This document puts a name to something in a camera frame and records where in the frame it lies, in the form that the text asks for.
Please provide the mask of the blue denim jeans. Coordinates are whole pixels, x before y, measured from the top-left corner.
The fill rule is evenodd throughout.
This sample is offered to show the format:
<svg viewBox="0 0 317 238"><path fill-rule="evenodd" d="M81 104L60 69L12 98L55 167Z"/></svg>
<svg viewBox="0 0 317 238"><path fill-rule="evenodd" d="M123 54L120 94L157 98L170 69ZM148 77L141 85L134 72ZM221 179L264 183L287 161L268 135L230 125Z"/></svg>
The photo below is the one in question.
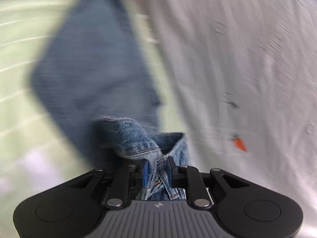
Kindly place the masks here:
<svg viewBox="0 0 317 238"><path fill-rule="evenodd" d="M189 162L186 135L159 131L159 98L121 0L80 0L31 75L32 88L79 152L114 172L149 164L141 200L183 200L167 160Z"/></svg>

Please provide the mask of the green grid cutting mat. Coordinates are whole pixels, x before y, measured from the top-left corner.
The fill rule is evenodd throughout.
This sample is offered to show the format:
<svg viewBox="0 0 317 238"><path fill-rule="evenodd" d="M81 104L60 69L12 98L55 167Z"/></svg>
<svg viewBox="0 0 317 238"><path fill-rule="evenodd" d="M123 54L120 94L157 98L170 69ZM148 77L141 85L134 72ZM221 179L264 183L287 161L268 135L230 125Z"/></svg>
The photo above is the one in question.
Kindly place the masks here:
<svg viewBox="0 0 317 238"><path fill-rule="evenodd" d="M80 0L1 0L1 220L30 195L95 168L68 139L32 88L31 75ZM159 97L159 131L178 118L161 105L161 72L147 62L134 25L134 0L121 0Z"/></svg>

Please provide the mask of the grey carrot-print backdrop sheet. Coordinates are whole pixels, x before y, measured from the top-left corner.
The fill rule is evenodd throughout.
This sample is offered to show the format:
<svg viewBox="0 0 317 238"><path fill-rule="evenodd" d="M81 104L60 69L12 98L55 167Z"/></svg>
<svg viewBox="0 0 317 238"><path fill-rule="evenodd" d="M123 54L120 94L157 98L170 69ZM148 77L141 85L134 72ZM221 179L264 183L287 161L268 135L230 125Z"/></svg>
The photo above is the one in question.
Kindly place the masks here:
<svg viewBox="0 0 317 238"><path fill-rule="evenodd" d="M316 237L316 0L135 0L192 163L287 195Z"/></svg>

